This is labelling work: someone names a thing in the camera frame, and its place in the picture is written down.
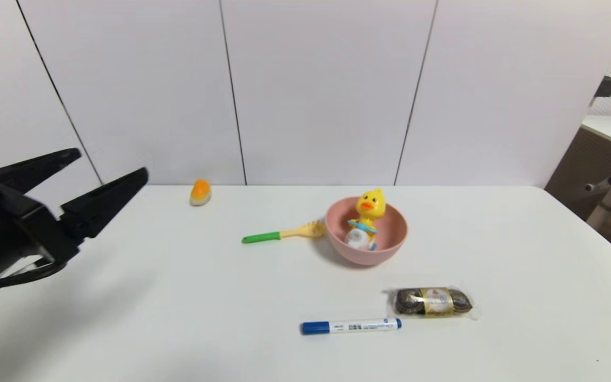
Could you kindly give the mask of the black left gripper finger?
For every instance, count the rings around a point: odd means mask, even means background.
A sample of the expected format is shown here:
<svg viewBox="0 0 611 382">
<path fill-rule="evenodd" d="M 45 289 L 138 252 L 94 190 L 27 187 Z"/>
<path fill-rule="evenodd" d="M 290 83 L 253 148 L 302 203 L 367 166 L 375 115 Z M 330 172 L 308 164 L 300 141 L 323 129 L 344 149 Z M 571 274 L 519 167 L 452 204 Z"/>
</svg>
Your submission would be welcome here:
<svg viewBox="0 0 611 382">
<path fill-rule="evenodd" d="M 70 148 L 0 167 L 0 184 L 26 194 L 80 157 L 80 150 Z"/>
<path fill-rule="evenodd" d="M 60 225 L 75 241 L 97 237 L 148 180 L 142 167 L 68 201 L 61 206 Z"/>
</svg>

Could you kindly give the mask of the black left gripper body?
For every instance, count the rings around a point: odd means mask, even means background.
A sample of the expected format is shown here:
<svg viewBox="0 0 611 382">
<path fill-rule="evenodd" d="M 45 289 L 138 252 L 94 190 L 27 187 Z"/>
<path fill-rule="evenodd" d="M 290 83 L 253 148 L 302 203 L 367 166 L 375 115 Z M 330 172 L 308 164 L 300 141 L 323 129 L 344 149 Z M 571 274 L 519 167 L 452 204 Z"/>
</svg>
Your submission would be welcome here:
<svg viewBox="0 0 611 382">
<path fill-rule="evenodd" d="M 0 275 L 31 256 L 64 263 L 79 244 L 44 204 L 0 184 Z"/>
</svg>

